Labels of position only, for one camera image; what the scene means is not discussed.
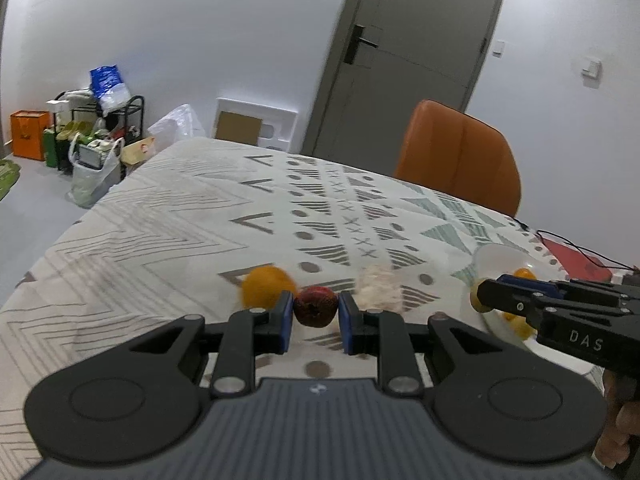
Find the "right hand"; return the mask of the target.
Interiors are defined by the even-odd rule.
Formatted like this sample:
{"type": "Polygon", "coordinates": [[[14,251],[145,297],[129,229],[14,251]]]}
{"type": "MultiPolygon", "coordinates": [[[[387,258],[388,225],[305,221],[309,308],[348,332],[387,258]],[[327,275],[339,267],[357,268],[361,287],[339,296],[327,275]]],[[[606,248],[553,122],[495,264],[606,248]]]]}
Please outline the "right hand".
{"type": "Polygon", "coordinates": [[[603,374],[603,387],[608,404],[608,418],[594,449],[594,457],[601,465],[610,469],[628,460],[629,439],[639,434],[639,403],[623,403],[618,398],[617,386],[616,375],[606,370],[603,374]]]}

